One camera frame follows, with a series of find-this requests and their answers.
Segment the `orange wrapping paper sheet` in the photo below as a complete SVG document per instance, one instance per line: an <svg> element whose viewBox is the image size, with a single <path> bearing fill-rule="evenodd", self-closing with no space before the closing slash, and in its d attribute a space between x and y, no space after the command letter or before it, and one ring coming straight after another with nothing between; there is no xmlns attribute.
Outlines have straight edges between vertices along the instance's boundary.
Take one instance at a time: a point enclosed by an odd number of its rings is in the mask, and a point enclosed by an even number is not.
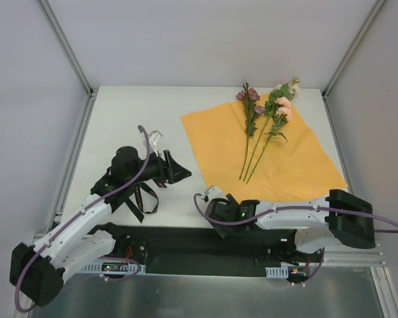
<svg viewBox="0 0 398 318"><path fill-rule="evenodd" d="M267 135L272 122L258 118L251 140L240 101L182 116L205 185L239 201L306 201L346 189L319 90L302 90L292 114L282 134L272 138Z"/></svg>

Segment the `white fake rose stem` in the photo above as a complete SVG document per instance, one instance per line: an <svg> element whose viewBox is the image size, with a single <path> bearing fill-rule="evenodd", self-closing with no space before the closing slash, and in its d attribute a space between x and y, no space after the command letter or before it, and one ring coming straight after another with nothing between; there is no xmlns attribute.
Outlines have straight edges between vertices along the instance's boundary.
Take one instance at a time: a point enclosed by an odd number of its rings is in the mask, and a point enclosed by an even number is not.
<svg viewBox="0 0 398 318"><path fill-rule="evenodd" d="M261 96L247 82L237 100L244 105L246 150L239 179L249 183L270 141L275 137L286 139L282 128L293 117L293 100L299 95L299 78L275 86L263 105Z"/></svg>

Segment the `pink fake rose stem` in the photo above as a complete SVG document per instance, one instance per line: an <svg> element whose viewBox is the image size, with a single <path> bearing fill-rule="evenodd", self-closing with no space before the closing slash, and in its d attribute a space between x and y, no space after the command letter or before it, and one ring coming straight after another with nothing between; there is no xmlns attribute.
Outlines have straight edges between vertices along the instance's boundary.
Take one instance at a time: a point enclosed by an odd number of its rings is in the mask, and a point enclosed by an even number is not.
<svg viewBox="0 0 398 318"><path fill-rule="evenodd" d="M285 141L287 141L286 136L283 132L281 132L281 130L293 118L292 103L288 97L280 96L275 98L270 95L268 102L266 102L266 105L268 106L267 109L269 110L268 116L259 134L258 140L255 143L251 159L246 169L245 176L243 177L244 182L247 184L255 173L258 167L258 163L260 163L271 139L276 136L281 136L284 138ZM267 136L267 140L263 144L262 151L257 157L255 165L251 168L252 160L254 159L255 153L257 152L257 147L259 146L261 139L264 135Z"/></svg>

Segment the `mauve fake rose stem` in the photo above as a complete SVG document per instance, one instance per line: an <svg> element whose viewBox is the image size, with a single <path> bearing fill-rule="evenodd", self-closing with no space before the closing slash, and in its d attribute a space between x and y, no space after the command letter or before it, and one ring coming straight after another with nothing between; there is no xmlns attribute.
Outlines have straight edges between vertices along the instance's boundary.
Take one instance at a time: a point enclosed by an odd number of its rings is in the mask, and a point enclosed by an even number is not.
<svg viewBox="0 0 398 318"><path fill-rule="evenodd" d="M242 178L245 166L247 162L248 152L249 152L249 141L254 136L256 127L256 120L265 112L265 108L258 105L257 102L260 101L261 97L255 88L252 88L248 82L244 82L242 85L242 90L236 95L236 99L243 103L243 110L245 113L245 156L243 159L243 164L241 172L239 174L239 179Z"/></svg>

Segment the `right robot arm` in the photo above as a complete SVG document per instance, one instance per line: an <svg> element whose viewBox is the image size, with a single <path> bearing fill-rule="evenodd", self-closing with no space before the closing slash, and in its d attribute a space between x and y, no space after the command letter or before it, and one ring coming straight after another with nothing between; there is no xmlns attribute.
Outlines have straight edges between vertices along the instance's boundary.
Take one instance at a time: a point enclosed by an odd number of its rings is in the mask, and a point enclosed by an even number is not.
<svg viewBox="0 0 398 318"><path fill-rule="evenodd" d="M244 200L212 186L204 192L206 216L221 236L231 230L293 230L294 239L285 245L292 261L327 246L375 248L372 205L344 190L331 189L326 197L303 202Z"/></svg>

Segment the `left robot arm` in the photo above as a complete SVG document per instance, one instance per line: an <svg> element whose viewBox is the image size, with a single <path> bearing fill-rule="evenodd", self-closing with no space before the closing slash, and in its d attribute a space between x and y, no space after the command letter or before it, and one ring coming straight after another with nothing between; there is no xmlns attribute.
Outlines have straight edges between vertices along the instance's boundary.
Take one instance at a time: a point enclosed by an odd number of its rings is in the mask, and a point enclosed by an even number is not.
<svg viewBox="0 0 398 318"><path fill-rule="evenodd" d="M158 187L175 184L192 175L178 164L168 150L163 156L149 150L140 159L132 146L117 150L106 173L95 183L78 211L31 245L18 244L12 251L9 281L15 286L15 306L24 313L19 295L25 294L39 307L49 304L64 284L84 265L96 258L123 256L127 242L113 223L104 225L91 237L86 235L103 219L126 205L138 219L143 209L140 189L147 181Z"/></svg>

